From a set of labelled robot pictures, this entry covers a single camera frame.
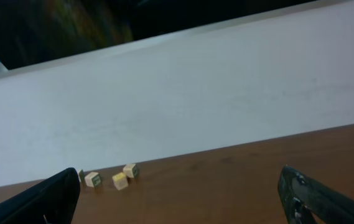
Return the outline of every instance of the small wooden cube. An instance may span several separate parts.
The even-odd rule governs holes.
[[[77,175],[78,175],[78,181],[81,182],[82,180],[84,180],[84,171],[82,169],[79,169],[77,171]]]
[[[138,167],[136,164],[128,164],[123,168],[123,172],[129,178],[135,178],[138,176]]]
[[[101,176],[97,172],[90,172],[84,179],[86,185],[89,187],[96,187],[101,183]]]
[[[125,173],[123,173],[123,172],[118,173],[118,174],[114,175],[112,177],[112,179],[113,179],[113,183],[114,183],[114,186],[116,187],[116,189],[121,190],[121,189],[128,187],[128,181],[127,181],[127,177],[126,177]]]

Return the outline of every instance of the white surface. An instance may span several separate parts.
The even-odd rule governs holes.
[[[348,1],[0,78],[0,185],[352,123]]]

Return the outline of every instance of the wooden table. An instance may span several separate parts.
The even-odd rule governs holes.
[[[82,188],[73,223],[287,223],[277,193],[282,166],[354,199],[354,125],[139,164],[117,191]],[[37,182],[0,187],[0,202]]]

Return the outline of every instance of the dark background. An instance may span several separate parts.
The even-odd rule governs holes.
[[[315,0],[0,0],[8,69]]]

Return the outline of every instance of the wooden tabletop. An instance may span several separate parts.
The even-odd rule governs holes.
[[[287,223],[277,193],[286,164],[354,199],[354,125],[142,162],[121,191],[111,176],[122,167],[99,170],[73,223]],[[0,202],[35,183],[0,187]]]

